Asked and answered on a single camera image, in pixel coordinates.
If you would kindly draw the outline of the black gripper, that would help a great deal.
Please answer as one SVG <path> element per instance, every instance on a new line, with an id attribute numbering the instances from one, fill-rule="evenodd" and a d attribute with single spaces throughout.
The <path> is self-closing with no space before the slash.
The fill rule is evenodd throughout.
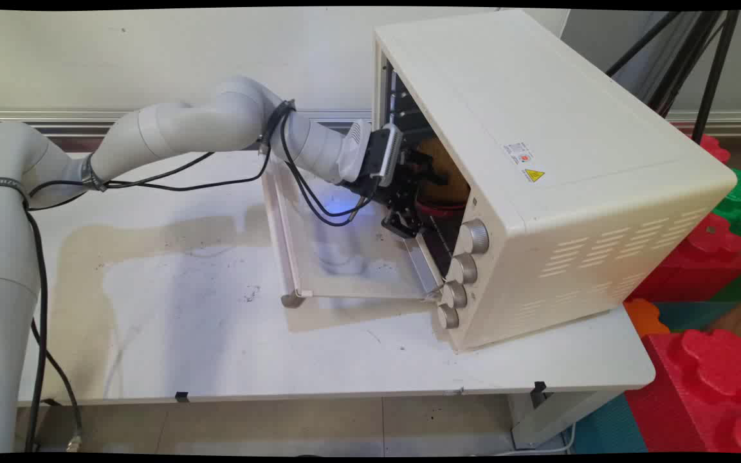
<path id="1" fill-rule="evenodd" d="M 352 182 L 352 192 L 387 207 L 388 213 L 381 220 L 382 228 L 403 239 L 415 239 L 423 229 L 423 221 L 416 211 L 419 180 L 445 186 L 448 177 L 435 170 L 434 158 L 429 154 L 417 149 L 404 149 L 401 155 L 403 161 L 395 165 L 389 186 L 378 185 L 372 192 L 376 180 L 371 173 L 380 169 L 383 155 L 369 150 L 358 178 Z"/>

